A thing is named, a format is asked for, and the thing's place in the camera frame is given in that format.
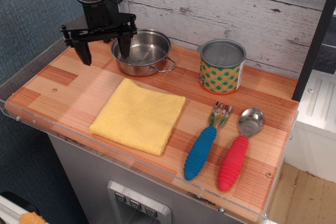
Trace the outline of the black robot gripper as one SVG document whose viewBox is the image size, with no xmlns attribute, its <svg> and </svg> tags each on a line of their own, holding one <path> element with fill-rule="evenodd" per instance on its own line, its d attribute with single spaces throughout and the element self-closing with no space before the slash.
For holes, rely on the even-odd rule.
<svg viewBox="0 0 336 224">
<path fill-rule="evenodd" d="M 77 0 L 83 15 L 59 27 L 84 65 L 90 66 L 92 56 L 87 42 L 118 38 L 123 59 L 130 53 L 131 38 L 137 33 L 136 16 L 119 12 L 118 4 L 110 0 Z"/>
</svg>

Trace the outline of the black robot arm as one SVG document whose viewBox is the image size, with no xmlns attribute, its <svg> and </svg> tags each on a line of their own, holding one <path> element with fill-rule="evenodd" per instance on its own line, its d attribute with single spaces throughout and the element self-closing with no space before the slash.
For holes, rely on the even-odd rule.
<svg viewBox="0 0 336 224">
<path fill-rule="evenodd" d="M 123 0 L 77 0 L 83 15 L 60 26 L 67 46 L 75 49 L 85 65 L 91 65 L 88 43 L 117 38 L 121 56 L 130 54 L 131 38 L 137 33 L 136 16 L 119 12 Z"/>
</svg>

